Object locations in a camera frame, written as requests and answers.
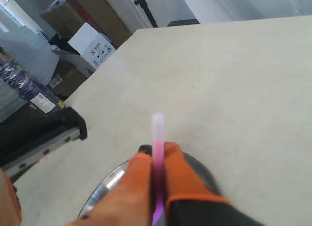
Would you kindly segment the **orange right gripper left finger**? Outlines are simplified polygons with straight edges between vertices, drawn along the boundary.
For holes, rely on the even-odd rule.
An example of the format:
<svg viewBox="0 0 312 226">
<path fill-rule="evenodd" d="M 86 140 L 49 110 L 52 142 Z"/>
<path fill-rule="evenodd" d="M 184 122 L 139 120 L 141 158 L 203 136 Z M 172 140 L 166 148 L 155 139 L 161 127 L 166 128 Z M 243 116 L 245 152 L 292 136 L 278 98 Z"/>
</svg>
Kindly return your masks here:
<svg viewBox="0 0 312 226">
<path fill-rule="evenodd" d="M 150 226 L 152 224 L 152 150 L 142 145 L 113 190 L 69 226 Z"/>
</svg>

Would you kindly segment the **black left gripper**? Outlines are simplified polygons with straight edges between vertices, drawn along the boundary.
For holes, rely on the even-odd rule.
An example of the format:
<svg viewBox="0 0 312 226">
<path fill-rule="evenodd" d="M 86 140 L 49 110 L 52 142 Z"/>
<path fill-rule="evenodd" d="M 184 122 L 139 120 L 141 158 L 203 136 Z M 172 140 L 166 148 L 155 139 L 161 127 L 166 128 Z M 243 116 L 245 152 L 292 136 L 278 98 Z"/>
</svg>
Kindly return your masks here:
<svg viewBox="0 0 312 226">
<path fill-rule="evenodd" d="M 71 107 L 0 126 L 1 226 L 20 226 L 22 222 L 17 189 L 11 181 L 67 142 L 86 138 L 86 121 Z"/>
</svg>

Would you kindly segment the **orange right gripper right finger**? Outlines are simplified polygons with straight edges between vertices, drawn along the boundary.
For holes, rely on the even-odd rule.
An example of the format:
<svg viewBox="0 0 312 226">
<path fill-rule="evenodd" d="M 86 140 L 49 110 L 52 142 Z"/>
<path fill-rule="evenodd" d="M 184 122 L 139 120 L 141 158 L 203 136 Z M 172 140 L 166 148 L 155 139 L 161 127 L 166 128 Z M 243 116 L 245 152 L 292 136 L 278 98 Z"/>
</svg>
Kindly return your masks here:
<svg viewBox="0 0 312 226">
<path fill-rule="evenodd" d="M 210 191 L 174 142 L 164 144 L 166 223 L 169 226 L 259 226 L 261 223 Z"/>
</svg>

